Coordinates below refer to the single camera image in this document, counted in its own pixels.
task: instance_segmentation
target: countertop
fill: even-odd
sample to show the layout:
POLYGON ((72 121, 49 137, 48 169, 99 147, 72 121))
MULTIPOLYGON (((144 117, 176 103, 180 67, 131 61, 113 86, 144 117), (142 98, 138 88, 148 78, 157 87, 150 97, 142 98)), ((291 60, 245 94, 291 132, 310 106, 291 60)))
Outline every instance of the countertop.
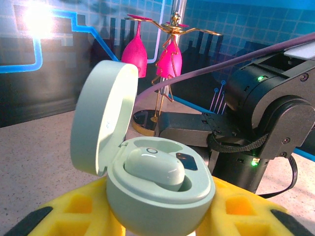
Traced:
MULTIPOLYGON (((156 94, 134 110, 153 109, 156 94)), ((163 110, 196 113, 165 100, 163 110)), ((33 120, 0 129, 0 235, 6 233, 40 204, 87 184, 97 177, 76 170, 69 142, 74 112, 33 120)), ((126 138, 140 136, 130 125, 126 138)), ((287 208, 315 234, 315 162, 294 155, 299 176, 295 187, 270 200, 287 208)), ((291 182, 288 160, 270 161, 257 194, 285 189, 291 182)))

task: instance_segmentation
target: earbud charging slot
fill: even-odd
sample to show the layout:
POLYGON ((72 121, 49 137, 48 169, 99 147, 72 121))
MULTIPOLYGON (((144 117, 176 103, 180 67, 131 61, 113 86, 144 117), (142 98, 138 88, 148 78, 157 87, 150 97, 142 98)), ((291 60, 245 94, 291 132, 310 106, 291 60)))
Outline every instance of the earbud charging slot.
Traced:
POLYGON ((133 142, 138 148, 148 147, 160 150, 166 153, 178 152, 183 150, 183 148, 173 142, 168 141, 153 141, 153 140, 136 140, 133 142))

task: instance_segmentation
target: earbud case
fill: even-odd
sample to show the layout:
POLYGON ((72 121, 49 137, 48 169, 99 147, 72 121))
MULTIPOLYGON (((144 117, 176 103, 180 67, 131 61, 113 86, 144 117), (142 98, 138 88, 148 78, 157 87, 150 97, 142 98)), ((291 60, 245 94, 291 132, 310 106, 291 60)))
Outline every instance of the earbud case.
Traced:
POLYGON ((137 93, 138 69, 104 60, 88 76, 75 110, 71 160, 96 176, 107 171, 107 200, 117 220, 139 236, 187 236, 203 220, 215 194, 210 171, 193 149, 158 137, 124 140, 137 93), (185 167, 179 191, 130 175, 129 153, 148 147, 176 156, 185 167))

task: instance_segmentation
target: black cable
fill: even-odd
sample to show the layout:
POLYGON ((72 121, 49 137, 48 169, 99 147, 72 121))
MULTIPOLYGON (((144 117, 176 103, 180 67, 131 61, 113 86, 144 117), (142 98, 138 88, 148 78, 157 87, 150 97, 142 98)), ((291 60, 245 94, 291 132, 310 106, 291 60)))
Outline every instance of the black cable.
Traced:
POLYGON ((290 190, 291 188, 293 188, 295 186, 296 181, 297 181, 298 171, 297 171, 297 164, 296 164, 295 159, 294 159, 294 157, 292 155, 289 157, 289 163, 290 163, 290 166, 292 168, 292 182, 289 185, 289 187, 286 188, 285 190, 280 191, 280 192, 261 194, 259 196, 261 196, 262 198, 266 198, 266 199, 267 198, 272 198, 274 196, 277 196, 277 195, 279 195, 281 193, 286 192, 287 190, 290 190))
POLYGON ((216 140, 216 134, 213 132, 211 135, 208 136, 208 147, 211 150, 218 151, 218 152, 225 152, 225 153, 235 153, 235 152, 243 152, 243 151, 250 151, 256 148, 263 146, 265 141, 268 138, 268 134, 265 134, 261 138, 255 140, 254 142, 244 145, 244 146, 229 146, 220 144, 216 140))

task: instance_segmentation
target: black braided cable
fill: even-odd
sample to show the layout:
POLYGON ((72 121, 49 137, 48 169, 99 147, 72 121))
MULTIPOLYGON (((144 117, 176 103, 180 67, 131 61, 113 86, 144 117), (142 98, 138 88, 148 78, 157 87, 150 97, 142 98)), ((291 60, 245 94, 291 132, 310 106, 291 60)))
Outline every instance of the black braided cable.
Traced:
POLYGON ((229 146, 229 145, 222 145, 216 140, 215 133, 212 133, 208 137, 208 147, 214 151, 218 152, 225 152, 225 153, 234 153, 234 152, 243 152, 243 151, 250 151, 256 148, 261 147, 265 141, 267 140, 268 134, 265 134, 261 138, 257 139, 256 141, 244 145, 244 146, 229 146))

